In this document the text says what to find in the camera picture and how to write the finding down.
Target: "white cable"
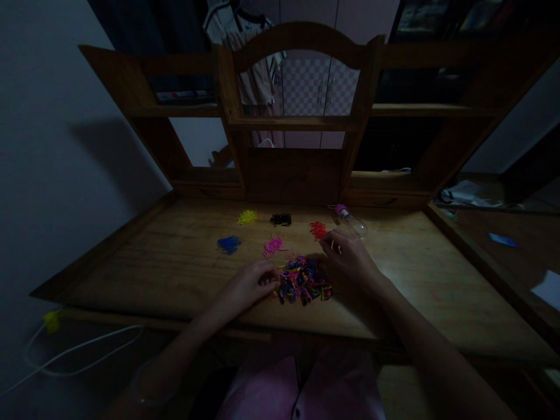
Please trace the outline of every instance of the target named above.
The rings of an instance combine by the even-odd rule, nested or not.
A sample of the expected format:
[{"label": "white cable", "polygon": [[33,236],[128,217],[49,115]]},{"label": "white cable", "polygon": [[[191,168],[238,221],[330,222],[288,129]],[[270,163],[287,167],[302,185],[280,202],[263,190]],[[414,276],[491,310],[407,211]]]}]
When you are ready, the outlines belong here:
[{"label": "white cable", "polygon": [[[23,378],[21,381],[15,383],[14,385],[10,386],[7,390],[5,390],[4,392],[2,392],[0,394],[0,399],[4,398],[6,395],[8,395],[10,392],[12,392],[14,389],[16,389],[17,387],[19,387],[22,383],[24,383],[27,379],[31,378],[33,375],[35,375],[38,372],[43,372],[45,375],[47,376],[52,376],[52,377],[69,377],[69,376],[73,376],[73,375],[77,375],[78,373],[82,373],[84,370],[88,370],[89,368],[91,368],[92,366],[95,366],[96,364],[98,364],[99,362],[107,359],[110,355],[118,352],[120,349],[125,348],[126,346],[132,344],[133,342],[135,342],[143,333],[144,331],[144,325],[131,325],[130,327],[126,327],[126,328],[122,328],[118,331],[113,331],[110,332],[109,334],[105,334],[102,335],[100,337],[91,339],[89,341],[83,342],[75,347],[69,348],[68,350],[63,351],[62,353],[60,353],[57,356],[54,356],[52,359],[50,359],[48,362],[42,364],[41,366],[35,364],[34,362],[31,361],[31,359],[29,358],[29,349],[31,348],[31,345],[33,344],[33,342],[35,341],[35,339],[37,338],[37,336],[45,329],[45,325],[43,324],[41,326],[41,328],[39,328],[37,330],[37,332],[31,337],[31,339],[29,340],[29,343],[27,343],[27,345],[25,346],[24,352],[23,352],[23,358],[25,360],[25,362],[30,365],[33,368],[36,368],[33,372],[31,372],[30,374],[28,374],[25,378]],[[120,334],[121,332],[123,333],[124,331],[128,331],[128,330],[136,330],[139,329],[140,332],[138,333],[138,335],[136,337],[134,337],[133,339],[127,341],[125,344],[123,344],[122,346],[117,347],[115,350],[112,350],[111,352],[107,353],[106,355],[104,355],[103,357],[99,358],[98,360],[96,360],[93,363],[90,363],[89,365],[87,365],[86,367],[83,367],[81,369],[75,370],[74,372],[53,372],[52,370],[47,370],[45,369],[48,365],[54,363],[55,361],[59,360],[61,357],[67,355],[68,353],[73,352],[74,350],[77,350],[81,347],[87,346],[88,344],[94,343],[96,341],[100,341],[103,340],[104,338],[110,337],[112,335],[116,335],[116,334]]]}]

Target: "pink clothing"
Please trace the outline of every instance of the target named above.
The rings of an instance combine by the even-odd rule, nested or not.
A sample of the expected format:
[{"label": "pink clothing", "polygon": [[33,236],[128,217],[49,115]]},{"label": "pink clothing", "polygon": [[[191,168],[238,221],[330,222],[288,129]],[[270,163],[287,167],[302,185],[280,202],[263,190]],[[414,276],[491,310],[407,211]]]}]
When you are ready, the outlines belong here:
[{"label": "pink clothing", "polygon": [[296,357],[285,347],[260,350],[239,369],[219,420],[385,420],[368,353],[323,348],[300,392]]}]

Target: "blue rubber bands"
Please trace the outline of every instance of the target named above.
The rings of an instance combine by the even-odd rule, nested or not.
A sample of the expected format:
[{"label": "blue rubber bands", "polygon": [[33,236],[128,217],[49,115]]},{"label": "blue rubber bands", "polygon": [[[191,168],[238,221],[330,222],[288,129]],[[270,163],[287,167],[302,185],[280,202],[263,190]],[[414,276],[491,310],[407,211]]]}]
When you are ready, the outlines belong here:
[{"label": "blue rubber bands", "polygon": [[239,236],[229,236],[227,238],[218,239],[218,246],[222,249],[222,254],[233,254],[237,251],[239,245],[241,245]]}]

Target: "paper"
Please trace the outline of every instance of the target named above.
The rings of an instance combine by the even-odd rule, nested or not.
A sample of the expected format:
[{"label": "paper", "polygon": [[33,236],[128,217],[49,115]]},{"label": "paper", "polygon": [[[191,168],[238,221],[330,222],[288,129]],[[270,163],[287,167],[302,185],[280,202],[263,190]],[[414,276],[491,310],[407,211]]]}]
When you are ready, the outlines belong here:
[{"label": "paper", "polygon": [[517,244],[515,243],[515,241],[511,238],[508,238],[507,236],[500,236],[500,235],[497,235],[495,233],[490,233],[490,232],[488,232],[488,236],[494,242],[498,242],[500,244],[510,246],[511,248],[517,248]]},{"label": "paper", "polygon": [[531,291],[560,311],[560,274],[548,270],[544,281]]}]

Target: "person's right hand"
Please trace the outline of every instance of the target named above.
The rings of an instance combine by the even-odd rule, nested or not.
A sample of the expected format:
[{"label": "person's right hand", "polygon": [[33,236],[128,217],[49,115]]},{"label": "person's right hand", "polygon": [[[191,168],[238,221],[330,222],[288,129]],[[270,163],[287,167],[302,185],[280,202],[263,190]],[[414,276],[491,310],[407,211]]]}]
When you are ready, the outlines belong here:
[{"label": "person's right hand", "polygon": [[360,286],[370,289],[386,279],[361,239],[352,237],[340,229],[334,229],[319,240],[319,245],[327,255],[328,263]]}]

